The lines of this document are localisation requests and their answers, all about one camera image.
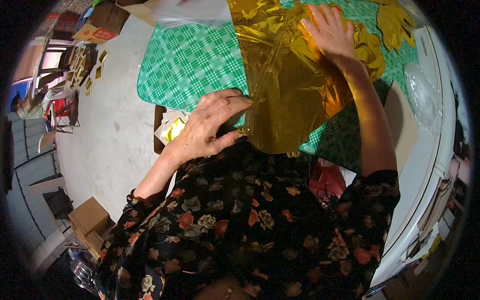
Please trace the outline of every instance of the white plastic sheet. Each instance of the white plastic sheet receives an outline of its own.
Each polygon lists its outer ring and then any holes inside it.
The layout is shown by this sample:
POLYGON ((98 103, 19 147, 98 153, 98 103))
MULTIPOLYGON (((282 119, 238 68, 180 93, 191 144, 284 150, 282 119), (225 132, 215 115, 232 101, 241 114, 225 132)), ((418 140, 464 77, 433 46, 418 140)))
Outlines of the white plastic sheet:
POLYGON ((413 114, 419 125, 430 134, 437 134, 437 118, 442 115, 439 107, 440 91, 416 63, 404 68, 405 86, 413 114))
POLYGON ((232 21, 227 0, 162 0, 154 7, 152 19, 163 28, 185 24, 220 28, 232 21))

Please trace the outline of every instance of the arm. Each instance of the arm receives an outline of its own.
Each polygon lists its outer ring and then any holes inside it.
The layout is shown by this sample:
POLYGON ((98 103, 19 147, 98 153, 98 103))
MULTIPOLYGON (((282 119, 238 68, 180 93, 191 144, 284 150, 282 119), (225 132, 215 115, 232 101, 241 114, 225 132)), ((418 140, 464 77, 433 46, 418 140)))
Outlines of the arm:
POLYGON ((353 26, 347 31, 337 9, 321 5, 309 6, 318 26, 303 19, 305 29, 312 35, 317 47, 343 73, 357 107, 361 138, 361 174, 368 176, 378 170, 397 170, 392 134, 378 95, 370 82, 367 69, 357 59, 353 49, 353 26))
POLYGON ((28 94, 25 95, 24 102, 26 102, 26 110, 27 112, 32 111, 32 109, 36 106, 38 106, 39 103, 42 103, 43 98, 45 97, 46 90, 48 90, 48 86, 40 88, 35 95, 33 96, 32 99, 28 97, 28 94))
POLYGON ((251 100, 240 97, 240 94, 239 91, 226 89, 202 96, 185 128, 165 146, 133 192, 134 197, 146 199, 159 193, 183 163, 197 157, 218 154, 242 137, 243 134, 232 131, 216 138, 220 125, 252 105, 251 100))

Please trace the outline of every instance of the wrinkled hand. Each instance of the wrinkled hand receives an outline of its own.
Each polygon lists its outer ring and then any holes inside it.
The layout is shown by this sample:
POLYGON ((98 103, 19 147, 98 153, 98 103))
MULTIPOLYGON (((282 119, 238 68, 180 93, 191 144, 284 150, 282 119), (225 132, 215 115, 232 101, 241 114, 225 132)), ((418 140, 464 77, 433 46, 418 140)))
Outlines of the wrinkled hand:
POLYGON ((218 154, 243 136, 232 131, 216 137, 220 125, 252 105, 251 100, 240 95, 239 91, 225 89, 200 98, 185 128, 166 146, 180 164, 197 157, 218 154))
POLYGON ((301 22, 323 55, 337 65, 340 70, 349 61, 357 60, 353 49, 352 23, 348 23, 345 32, 336 8, 329 9, 325 4, 320 5, 324 17, 317 6, 309 4, 309 7, 318 26, 307 19, 302 19, 301 22))

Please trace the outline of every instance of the fingernail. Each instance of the fingernail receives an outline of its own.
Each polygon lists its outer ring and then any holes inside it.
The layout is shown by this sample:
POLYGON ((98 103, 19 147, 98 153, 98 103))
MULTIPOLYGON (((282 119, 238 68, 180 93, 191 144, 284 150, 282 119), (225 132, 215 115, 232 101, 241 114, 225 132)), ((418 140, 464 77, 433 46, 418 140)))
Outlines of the fingernail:
POLYGON ((234 91, 237 91, 237 92, 240 92, 240 95, 242 95, 242 94, 243 94, 243 91, 242 91, 242 90, 240 90, 240 89, 239 89, 239 88, 237 88, 237 87, 231 87, 230 89, 232 89, 232 90, 234 90, 234 91))

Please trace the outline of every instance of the finger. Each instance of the finger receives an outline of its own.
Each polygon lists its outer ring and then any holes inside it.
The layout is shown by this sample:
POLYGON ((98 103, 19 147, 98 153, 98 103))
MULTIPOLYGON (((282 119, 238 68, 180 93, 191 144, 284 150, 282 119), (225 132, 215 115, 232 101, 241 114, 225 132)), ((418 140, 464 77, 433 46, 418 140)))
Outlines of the finger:
POLYGON ((343 29, 343 24, 342 24, 342 17, 340 17, 340 11, 338 10, 337 7, 332 9, 333 17, 335 18, 335 23, 338 26, 338 28, 343 29))
POLYGON ((211 155, 218 154, 220 151, 223 149, 232 146, 235 144, 235 141, 241 137, 243 137, 244 134, 238 133, 237 131, 230 131, 227 134, 222 135, 218 139, 214 140, 211 142, 211 155))
POLYGON ((335 24, 335 18, 333 17, 332 12, 330 11, 330 9, 329 9, 325 4, 320 5, 320 7, 321 7, 322 10, 324 11, 325 18, 327 18, 327 23, 328 23, 330 26, 334 25, 334 24, 335 24))
POLYGON ((325 22, 324 16, 318 10, 318 7, 313 4, 309 4, 308 7, 312 11, 313 19, 317 23, 318 29, 322 30, 323 28, 326 28, 327 23, 325 22))
POLYGON ((209 106, 214 104, 221 98, 228 98, 228 97, 240 96, 240 95, 241 95, 241 91, 232 90, 229 88, 220 90, 220 91, 211 92, 206 95, 203 95, 200 98, 200 101, 198 101, 197 106, 209 106))
POLYGON ((317 47, 322 49, 324 47, 324 40, 320 31, 318 31, 318 28, 307 19, 302 19, 301 22, 305 27, 305 30, 307 30, 307 32, 312 36, 315 44, 317 44, 317 47))
POLYGON ((347 23, 347 37, 349 41, 353 41, 353 24, 352 22, 347 23))
POLYGON ((239 112, 246 110, 253 104, 253 101, 243 97, 235 96, 221 98, 211 106, 210 116, 216 124, 221 125, 239 112))

